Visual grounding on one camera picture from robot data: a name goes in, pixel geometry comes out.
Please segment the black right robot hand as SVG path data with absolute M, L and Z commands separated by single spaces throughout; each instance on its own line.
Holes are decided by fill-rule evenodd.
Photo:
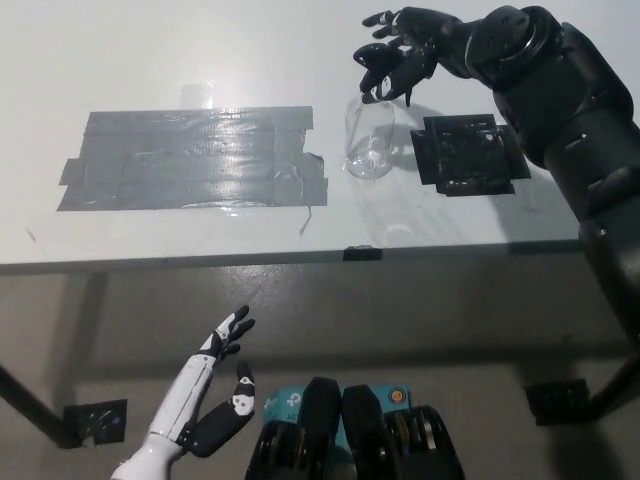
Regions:
M 473 22 L 435 10 L 405 7 L 371 15 L 362 25 L 374 30 L 376 40 L 353 54 L 354 61 L 365 69 L 359 85 L 365 104 L 401 96 L 409 102 L 413 88 L 431 78 L 438 66 L 457 78 L 472 77 L 465 52 Z

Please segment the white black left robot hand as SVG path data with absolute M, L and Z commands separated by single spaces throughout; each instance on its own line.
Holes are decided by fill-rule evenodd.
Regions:
M 254 325 L 244 305 L 226 317 L 181 368 L 167 391 L 140 448 L 112 473 L 113 479 L 169 479 L 185 454 L 208 458 L 255 414 L 255 380 L 248 363 L 237 364 L 230 398 L 204 416 L 200 408 L 214 369 L 239 351 L 237 341 Z

